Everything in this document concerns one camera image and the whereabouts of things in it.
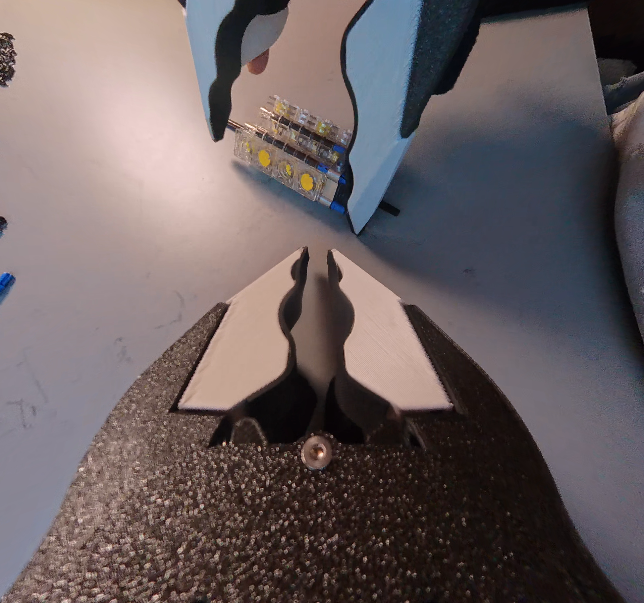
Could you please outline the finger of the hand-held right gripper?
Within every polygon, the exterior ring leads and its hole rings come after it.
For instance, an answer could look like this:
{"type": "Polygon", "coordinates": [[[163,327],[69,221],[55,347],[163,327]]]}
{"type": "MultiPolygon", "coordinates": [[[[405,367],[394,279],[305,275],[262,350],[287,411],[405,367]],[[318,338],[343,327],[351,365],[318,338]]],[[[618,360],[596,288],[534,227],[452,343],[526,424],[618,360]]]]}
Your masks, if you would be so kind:
{"type": "Polygon", "coordinates": [[[185,0],[185,24],[205,118],[223,138],[231,89],[243,66],[277,41],[290,0],[185,0]]]}
{"type": "Polygon", "coordinates": [[[412,140],[400,127],[422,7],[423,0],[368,0],[342,40],[355,116],[346,203],[355,234],[373,216],[412,140]]]}

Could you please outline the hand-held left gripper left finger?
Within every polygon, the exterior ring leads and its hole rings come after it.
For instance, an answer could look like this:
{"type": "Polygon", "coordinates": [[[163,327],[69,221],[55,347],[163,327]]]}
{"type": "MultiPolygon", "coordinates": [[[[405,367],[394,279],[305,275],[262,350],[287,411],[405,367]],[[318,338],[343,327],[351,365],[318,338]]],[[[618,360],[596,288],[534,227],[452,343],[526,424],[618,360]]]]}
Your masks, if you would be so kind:
{"type": "Polygon", "coordinates": [[[178,401],[180,410],[228,412],[293,369],[291,331],[302,312],[308,262],[302,247],[229,300],[178,401]]]}

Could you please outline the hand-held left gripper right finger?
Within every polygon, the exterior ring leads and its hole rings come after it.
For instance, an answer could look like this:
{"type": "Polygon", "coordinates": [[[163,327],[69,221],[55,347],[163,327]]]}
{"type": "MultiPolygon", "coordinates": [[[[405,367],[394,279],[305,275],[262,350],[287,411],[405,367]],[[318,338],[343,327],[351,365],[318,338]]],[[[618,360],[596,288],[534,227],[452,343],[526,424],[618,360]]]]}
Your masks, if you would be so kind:
{"type": "Polygon", "coordinates": [[[342,346],[349,378],[399,413],[453,409],[400,297],[340,251],[329,254],[354,315],[342,346]]]}

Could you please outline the clear toy brick engine model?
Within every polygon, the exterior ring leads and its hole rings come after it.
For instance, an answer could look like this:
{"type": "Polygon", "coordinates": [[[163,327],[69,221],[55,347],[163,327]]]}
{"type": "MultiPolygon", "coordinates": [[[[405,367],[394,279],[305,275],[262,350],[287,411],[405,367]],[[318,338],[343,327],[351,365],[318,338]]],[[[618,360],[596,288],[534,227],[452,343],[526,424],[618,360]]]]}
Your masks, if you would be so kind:
{"type": "Polygon", "coordinates": [[[345,214],[347,152],[352,131],[277,95],[259,110],[258,124],[238,124],[234,155],[289,189],[345,214]]]}

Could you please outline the grey desk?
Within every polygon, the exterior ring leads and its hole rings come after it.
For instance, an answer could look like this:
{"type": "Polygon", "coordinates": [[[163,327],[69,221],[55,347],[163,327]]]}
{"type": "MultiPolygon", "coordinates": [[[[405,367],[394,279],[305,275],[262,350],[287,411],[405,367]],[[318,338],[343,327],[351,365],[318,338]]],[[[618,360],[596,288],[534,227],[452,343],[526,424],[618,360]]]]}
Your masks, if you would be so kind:
{"type": "Polygon", "coordinates": [[[298,360],[330,375],[326,252],[414,303],[511,400],[580,534],[643,601],[643,355],[610,235],[584,10],[485,24],[359,237],[213,143],[176,0],[1,0],[1,592],[135,378],[300,246],[298,360]]]}

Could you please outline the pile of small black pins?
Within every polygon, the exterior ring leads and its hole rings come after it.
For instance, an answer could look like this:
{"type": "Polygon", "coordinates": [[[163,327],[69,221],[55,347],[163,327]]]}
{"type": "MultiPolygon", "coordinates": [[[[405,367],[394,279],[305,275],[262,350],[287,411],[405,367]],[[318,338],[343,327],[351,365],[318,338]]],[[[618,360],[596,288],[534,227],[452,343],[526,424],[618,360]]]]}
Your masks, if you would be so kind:
{"type": "Polygon", "coordinates": [[[17,53],[13,46],[14,36],[7,32],[0,33],[0,58],[1,58],[1,77],[0,85],[2,88],[8,87],[15,75],[15,61],[17,53]]]}

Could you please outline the pile of mixed toy parts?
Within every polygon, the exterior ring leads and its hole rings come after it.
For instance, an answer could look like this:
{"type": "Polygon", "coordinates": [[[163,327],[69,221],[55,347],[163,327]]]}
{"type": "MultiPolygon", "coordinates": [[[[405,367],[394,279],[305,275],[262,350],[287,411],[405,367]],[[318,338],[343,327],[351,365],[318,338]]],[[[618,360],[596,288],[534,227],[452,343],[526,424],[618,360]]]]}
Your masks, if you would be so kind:
{"type": "MultiPolygon", "coordinates": [[[[1,216],[0,221],[1,221],[0,231],[1,231],[1,237],[2,237],[4,235],[4,231],[8,227],[8,222],[6,221],[6,218],[4,218],[3,216],[1,216]]],[[[1,293],[0,293],[1,304],[8,296],[14,284],[15,284],[15,276],[10,272],[1,271],[1,293]]]]}

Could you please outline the person in grey hoodie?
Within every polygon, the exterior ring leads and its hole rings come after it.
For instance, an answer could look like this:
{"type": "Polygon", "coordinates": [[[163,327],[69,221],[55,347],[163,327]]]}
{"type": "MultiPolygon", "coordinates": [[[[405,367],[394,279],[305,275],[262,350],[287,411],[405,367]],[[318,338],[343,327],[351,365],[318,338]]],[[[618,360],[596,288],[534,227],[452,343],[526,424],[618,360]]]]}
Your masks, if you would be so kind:
{"type": "Polygon", "coordinates": [[[618,159],[616,241],[643,334],[643,72],[621,59],[599,59],[600,80],[618,159]]]}

